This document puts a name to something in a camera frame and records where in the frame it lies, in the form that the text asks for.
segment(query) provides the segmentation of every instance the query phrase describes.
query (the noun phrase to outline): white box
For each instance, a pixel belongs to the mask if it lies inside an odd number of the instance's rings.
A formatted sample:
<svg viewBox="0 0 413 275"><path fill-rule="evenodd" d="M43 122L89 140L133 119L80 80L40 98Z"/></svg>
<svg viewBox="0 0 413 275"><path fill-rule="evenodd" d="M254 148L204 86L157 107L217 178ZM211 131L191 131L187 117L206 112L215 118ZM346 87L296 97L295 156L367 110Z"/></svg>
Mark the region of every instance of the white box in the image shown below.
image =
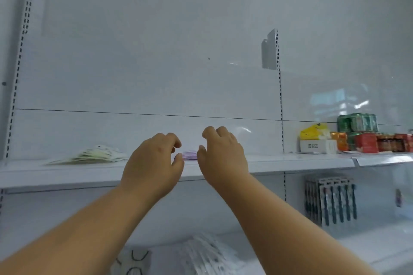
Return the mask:
<svg viewBox="0 0 413 275"><path fill-rule="evenodd" d="M300 141L302 153L337 153L337 140L312 140Z"/></svg>

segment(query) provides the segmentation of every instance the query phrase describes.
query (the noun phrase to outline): person's right hand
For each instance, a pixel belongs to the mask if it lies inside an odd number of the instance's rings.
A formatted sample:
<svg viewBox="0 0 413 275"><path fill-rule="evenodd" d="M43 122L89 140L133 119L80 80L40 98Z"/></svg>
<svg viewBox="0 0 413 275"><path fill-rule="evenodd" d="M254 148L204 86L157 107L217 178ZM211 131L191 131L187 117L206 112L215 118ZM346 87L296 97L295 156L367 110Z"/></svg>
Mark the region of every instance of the person's right hand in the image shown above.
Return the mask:
<svg viewBox="0 0 413 275"><path fill-rule="evenodd" d="M225 127L216 130L209 126L202 133L207 149L199 146L197 153L199 168L207 182L215 187L228 180L234 180L240 173L248 173L244 148Z"/></svg>

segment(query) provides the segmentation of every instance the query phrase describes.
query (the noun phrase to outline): hand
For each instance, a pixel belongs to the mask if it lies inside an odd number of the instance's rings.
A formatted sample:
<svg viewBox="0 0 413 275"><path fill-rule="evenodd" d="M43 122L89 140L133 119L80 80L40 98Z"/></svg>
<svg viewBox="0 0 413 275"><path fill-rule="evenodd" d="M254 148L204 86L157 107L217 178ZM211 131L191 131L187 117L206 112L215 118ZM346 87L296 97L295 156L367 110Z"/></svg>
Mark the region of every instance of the hand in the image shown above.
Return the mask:
<svg viewBox="0 0 413 275"><path fill-rule="evenodd" d="M202 137L206 139L208 150L202 145L199 146L198 164L211 186L234 180L241 173L248 173L244 148L225 127L215 130L209 126L202 133Z"/></svg>
<svg viewBox="0 0 413 275"><path fill-rule="evenodd" d="M126 163L120 186L128 192L145 188L157 202L175 187L182 174L181 153L171 164L171 153L179 147L181 142L173 133L159 133L145 140Z"/></svg>

